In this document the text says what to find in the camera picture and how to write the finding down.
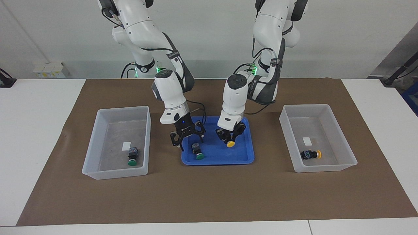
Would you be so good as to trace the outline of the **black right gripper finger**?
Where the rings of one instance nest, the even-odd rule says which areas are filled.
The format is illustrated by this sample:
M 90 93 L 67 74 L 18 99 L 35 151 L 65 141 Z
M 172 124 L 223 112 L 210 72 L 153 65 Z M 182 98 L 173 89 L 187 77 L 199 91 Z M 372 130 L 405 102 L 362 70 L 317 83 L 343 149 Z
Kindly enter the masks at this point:
M 203 122 L 197 121 L 195 122 L 195 134 L 200 137 L 201 143 L 204 143 L 204 134 L 206 133 L 205 127 L 203 125 Z
M 182 146 L 182 141 L 184 139 L 183 133 L 178 134 L 177 132 L 171 132 L 170 133 L 170 138 L 171 138 L 173 146 L 176 146 L 176 147 L 180 148 L 182 151 L 184 151 L 184 148 Z

